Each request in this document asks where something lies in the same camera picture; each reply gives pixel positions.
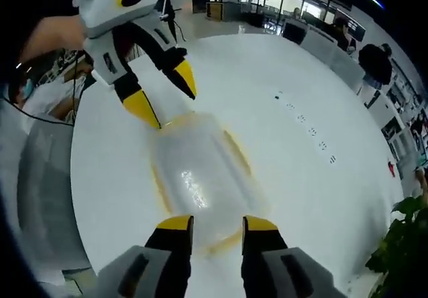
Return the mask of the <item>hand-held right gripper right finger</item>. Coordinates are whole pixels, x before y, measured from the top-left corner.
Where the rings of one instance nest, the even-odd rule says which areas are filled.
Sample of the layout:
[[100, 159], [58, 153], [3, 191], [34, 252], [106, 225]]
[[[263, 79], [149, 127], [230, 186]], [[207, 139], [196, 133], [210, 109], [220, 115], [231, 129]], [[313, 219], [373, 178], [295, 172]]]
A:
[[344, 297], [332, 273], [298, 247], [289, 248], [277, 226], [243, 217], [241, 278], [247, 297]]

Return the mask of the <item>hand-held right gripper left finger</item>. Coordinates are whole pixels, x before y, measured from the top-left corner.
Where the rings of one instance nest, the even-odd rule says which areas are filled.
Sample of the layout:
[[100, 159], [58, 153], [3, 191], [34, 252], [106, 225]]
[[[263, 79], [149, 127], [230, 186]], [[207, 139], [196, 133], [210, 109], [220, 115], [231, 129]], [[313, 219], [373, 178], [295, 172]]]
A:
[[194, 216], [160, 222], [143, 246], [134, 245], [99, 273], [97, 297], [184, 297], [191, 276]]

